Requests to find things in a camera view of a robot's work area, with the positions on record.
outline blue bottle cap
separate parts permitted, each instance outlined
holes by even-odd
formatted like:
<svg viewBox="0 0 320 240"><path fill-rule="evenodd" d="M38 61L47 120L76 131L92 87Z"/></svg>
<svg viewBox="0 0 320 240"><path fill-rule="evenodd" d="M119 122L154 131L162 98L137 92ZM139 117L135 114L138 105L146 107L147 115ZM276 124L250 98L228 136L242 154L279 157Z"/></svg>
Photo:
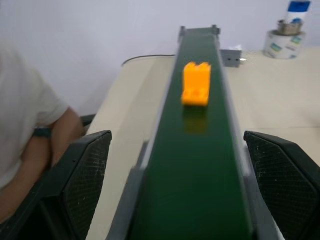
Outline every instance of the blue bottle cap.
<svg viewBox="0 0 320 240"><path fill-rule="evenodd" d="M303 13L308 11L310 1L291 1L289 3L288 12Z"/></svg>

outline bottle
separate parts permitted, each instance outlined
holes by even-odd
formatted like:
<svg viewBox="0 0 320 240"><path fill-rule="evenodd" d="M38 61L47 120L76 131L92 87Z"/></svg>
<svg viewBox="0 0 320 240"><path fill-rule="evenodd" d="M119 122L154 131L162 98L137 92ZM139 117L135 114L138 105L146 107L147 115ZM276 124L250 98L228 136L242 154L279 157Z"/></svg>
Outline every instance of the bottle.
<svg viewBox="0 0 320 240"><path fill-rule="evenodd" d="M305 16L310 5L308 0L293 0L289 3L286 16L284 18L285 24L298 24L304 22Z"/></svg>

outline black mesh panel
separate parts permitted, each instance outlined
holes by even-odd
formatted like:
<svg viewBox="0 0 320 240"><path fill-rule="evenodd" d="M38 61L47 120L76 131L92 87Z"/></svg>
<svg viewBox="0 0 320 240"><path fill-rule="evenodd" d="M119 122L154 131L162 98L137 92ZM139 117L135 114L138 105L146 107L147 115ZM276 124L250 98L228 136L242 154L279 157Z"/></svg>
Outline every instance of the black mesh panel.
<svg viewBox="0 0 320 240"><path fill-rule="evenodd" d="M88 234L98 203L109 151L108 134L91 143L85 150L72 177L68 181L63 199L72 228L78 239Z"/></svg>
<svg viewBox="0 0 320 240"><path fill-rule="evenodd" d="M313 185L278 145L246 136L261 195L286 240L300 239L319 196Z"/></svg>

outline white wall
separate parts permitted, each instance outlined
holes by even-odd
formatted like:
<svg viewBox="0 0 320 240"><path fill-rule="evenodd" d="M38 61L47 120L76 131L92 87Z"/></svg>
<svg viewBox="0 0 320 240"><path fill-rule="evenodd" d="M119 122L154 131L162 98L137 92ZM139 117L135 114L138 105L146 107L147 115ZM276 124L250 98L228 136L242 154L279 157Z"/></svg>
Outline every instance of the white wall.
<svg viewBox="0 0 320 240"><path fill-rule="evenodd" d="M97 111L127 58L173 54L179 26L221 27L221 47L261 49L289 0L3 0L0 38L12 41L80 114ZM303 29L320 44L320 2Z"/></svg>

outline person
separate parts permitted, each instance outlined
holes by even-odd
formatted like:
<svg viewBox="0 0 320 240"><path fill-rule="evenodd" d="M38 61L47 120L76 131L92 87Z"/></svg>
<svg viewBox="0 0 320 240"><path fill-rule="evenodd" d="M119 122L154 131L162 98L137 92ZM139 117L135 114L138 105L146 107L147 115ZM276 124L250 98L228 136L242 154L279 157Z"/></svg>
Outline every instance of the person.
<svg viewBox="0 0 320 240"><path fill-rule="evenodd" d="M50 136L35 134L36 127L49 128ZM0 44L0 223L83 133L75 111L12 47Z"/></svg>

